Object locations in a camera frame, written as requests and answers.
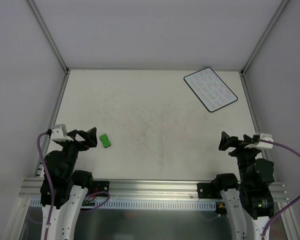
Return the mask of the green whiteboard eraser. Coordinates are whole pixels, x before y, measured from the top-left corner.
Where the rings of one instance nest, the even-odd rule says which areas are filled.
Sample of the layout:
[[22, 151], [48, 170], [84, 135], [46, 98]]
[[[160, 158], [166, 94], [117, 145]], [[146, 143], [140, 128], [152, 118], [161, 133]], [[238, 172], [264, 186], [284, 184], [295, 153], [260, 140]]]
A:
[[108, 138], [108, 135], [107, 134], [102, 134], [100, 137], [99, 137], [101, 143], [102, 143], [102, 146], [103, 148], [108, 148], [112, 145], [112, 143], [110, 142], [109, 138]]

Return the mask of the small black-framed whiteboard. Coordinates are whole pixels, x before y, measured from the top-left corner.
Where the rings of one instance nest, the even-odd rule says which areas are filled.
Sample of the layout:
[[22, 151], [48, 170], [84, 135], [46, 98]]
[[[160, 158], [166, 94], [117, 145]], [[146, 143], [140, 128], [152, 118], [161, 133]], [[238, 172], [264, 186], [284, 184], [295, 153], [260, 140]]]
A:
[[183, 80], [210, 113], [238, 100], [235, 93], [210, 67], [186, 75]]

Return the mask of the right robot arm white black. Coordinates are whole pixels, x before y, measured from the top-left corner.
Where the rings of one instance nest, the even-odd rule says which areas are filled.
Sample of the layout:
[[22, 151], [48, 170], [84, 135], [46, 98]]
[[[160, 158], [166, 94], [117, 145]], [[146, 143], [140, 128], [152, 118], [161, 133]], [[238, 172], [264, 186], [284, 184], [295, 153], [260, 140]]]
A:
[[257, 157], [262, 150], [273, 148], [273, 139], [262, 133], [240, 140], [221, 133], [220, 151], [232, 148], [239, 177], [233, 173], [217, 174], [209, 187], [222, 198], [234, 240], [264, 240], [268, 237], [267, 222], [274, 216], [274, 200], [269, 189], [274, 180], [274, 163]]

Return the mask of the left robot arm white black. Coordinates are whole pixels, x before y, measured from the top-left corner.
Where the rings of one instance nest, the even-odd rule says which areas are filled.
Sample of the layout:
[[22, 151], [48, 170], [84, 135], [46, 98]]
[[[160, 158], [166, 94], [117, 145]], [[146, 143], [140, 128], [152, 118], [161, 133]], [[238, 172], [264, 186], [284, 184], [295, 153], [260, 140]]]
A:
[[72, 240], [83, 200], [94, 191], [93, 175], [76, 170], [79, 152], [95, 148], [97, 129], [67, 132], [64, 124], [48, 129], [43, 136], [62, 147], [43, 155], [38, 149], [44, 179], [40, 187], [42, 240]]

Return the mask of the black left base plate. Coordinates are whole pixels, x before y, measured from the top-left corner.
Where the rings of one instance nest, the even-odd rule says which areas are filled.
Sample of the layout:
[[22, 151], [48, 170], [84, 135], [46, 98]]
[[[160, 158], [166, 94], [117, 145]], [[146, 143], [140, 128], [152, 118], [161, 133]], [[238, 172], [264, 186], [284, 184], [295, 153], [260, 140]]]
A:
[[108, 195], [105, 192], [109, 192], [110, 182], [105, 180], [94, 180], [92, 193], [97, 193], [95, 197], [107, 197]]

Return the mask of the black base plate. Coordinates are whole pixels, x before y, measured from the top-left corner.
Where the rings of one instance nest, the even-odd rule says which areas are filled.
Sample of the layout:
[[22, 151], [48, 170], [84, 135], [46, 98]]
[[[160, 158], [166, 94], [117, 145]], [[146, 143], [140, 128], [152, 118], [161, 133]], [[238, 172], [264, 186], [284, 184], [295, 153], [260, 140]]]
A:
[[95, 197], [107, 197], [108, 195], [105, 192], [109, 192], [110, 182], [105, 180], [94, 180], [92, 193], [97, 193]]
[[199, 182], [196, 186], [199, 199], [216, 199], [218, 197], [216, 189], [211, 182]]

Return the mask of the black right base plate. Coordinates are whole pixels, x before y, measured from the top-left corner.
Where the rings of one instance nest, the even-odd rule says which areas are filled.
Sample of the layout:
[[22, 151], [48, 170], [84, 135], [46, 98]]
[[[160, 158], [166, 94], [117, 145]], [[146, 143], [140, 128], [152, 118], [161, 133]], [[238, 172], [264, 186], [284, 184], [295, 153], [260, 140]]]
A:
[[218, 197], [216, 189], [211, 182], [199, 182], [196, 186], [199, 199], [216, 199]]

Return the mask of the aluminium mounting rail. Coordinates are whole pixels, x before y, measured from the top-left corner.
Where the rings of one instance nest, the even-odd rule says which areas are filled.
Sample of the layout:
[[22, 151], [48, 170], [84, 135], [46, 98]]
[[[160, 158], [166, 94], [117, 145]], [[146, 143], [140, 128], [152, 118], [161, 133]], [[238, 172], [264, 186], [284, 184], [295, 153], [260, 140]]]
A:
[[[19, 197], [40, 197], [43, 177], [26, 178], [19, 191]], [[208, 181], [195, 180], [132, 180], [132, 179], [94, 179], [109, 181], [111, 199], [118, 200], [164, 200], [164, 201], [196, 201], [198, 183]], [[286, 185], [274, 182], [269, 186], [274, 202], [289, 202], [290, 196]]]

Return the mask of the left aluminium frame post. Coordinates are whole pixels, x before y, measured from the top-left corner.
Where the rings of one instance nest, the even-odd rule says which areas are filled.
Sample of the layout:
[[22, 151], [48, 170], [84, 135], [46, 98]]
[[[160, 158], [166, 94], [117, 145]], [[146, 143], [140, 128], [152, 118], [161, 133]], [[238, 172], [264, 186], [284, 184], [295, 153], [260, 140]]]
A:
[[52, 49], [53, 54], [55, 55], [55, 57], [56, 57], [59, 65], [61, 66], [63, 72], [65, 74], [67, 74], [68, 71], [69, 71], [69, 68], [68, 68], [64, 58], [62, 57], [61, 52], [59, 51], [59, 48], [58, 48], [58, 46], [57, 46], [57, 44], [56, 44], [56, 42], [55, 42], [55, 40], [54, 40], [54, 38], [53, 38], [53, 36], [50, 32], [50, 30], [49, 30], [49, 28], [48, 28], [48, 26], [47, 26], [47, 24], [46, 24], [46, 22], [45, 22], [45, 20], [42, 16], [41, 12], [40, 12], [37, 4], [36, 4], [36, 1], [35, 0], [26, 0], [26, 3], [28, 4], [31, 12], [33, 13], [35, 20], [37, 21], [37, 23], [38, 23], [38, 25], [39, 25], [46, 41], [47, 41], [47, 43], [49, 44], [50, 48]]

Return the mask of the aluminium frame post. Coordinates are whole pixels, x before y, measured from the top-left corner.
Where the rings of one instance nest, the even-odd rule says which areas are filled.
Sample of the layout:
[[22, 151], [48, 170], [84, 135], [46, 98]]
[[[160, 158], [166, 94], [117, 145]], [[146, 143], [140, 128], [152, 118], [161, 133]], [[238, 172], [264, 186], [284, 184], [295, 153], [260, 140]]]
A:
[[61, 52], [59, 51], [59, 48], [58, 48], [58, 46], [57, 46], [57, 44], [56, 44], [56, 42], [55, 42], [55, 40], [54, 40], [54, 38], [53, 38], [53, 36], [50, 32], [50, 30], [49, 30], [49, 28], [48, 28], [48, 26], [47, 26], [47, 24], [46, 24], [46, 22], [45, 22], [45, 20], [42, 16], [41, 12], [40, 12], [37, 4], [36, 4], [36, 1], [35, 0], [26, 0], [26, 3], [28, 4], [31, 12], [33, 13], [35, 20], [37, 21], [37, 23], [38, 23], [38, 25], [39, 25], [46, 41], [47, 41], [47, 43], [49, 44], [50, 48], [52, 49], [53, 54], [55, 55], [55, 57], [56, 57], [59, 65], [61, 66], [63, 72], [65, 74], [67, 74], [68, 71], [69, 71], [69, 68], [68, 68], [64, 58], [62, 57]]
[[250, 66], [252, 65], [254, 59], [256, 58], [257, 54], [262, 49], [264, 43], [266, 42], [267, 38], [269, 37], [270, 33], [274, 29], [276, 23], [278, 22], [279, 18], [283, 14], [284, 10], [286, 9], [287, 5], [290, 3], [290, 0], [281, 0], [280, 4], [278, 5], [277, 9], [275, 10], [273, 16], [271, 17], [270, 21], [266, 25], [264, 31], [262, 32], [259, 40], [257, 41], [255, 47], [253, 48], [252, 53], [249, 55], [246, 63], [244, 64], [240, 73], [242, 76], [245, 76], [247, 71], [249, 70]]

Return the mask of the right aluminium frame post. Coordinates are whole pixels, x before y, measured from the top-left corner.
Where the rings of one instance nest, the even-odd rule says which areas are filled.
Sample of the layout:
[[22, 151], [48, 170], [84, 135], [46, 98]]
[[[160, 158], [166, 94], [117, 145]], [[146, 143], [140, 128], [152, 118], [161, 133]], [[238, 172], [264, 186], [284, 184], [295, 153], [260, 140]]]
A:
[[269, 37], [270, 33], [274, 29], [276, 23], [278, 22], [279, 18], [283, 14], [284, 10], [286, 9], [287, 5], [290, 3], [290, 0], [281, 0], [280, 4], [278, 5], [277, 9], [275, 10], [273, 16], [271, 17], [270, 21], [266, 25], [264, 31], [262, 32], [259, 40], [257, 41], [255, 47], [253, 48], [252, 53], [249, 55], [246, 63], [244, 64], [240, 73], [242, 76], [245, 76], [247, 71], [249, 70], [250, 66], [252, 65], [254, 59], [256, 58], [257, 54], [262, 49], [264, 43], [266, 42], [267, 38]]

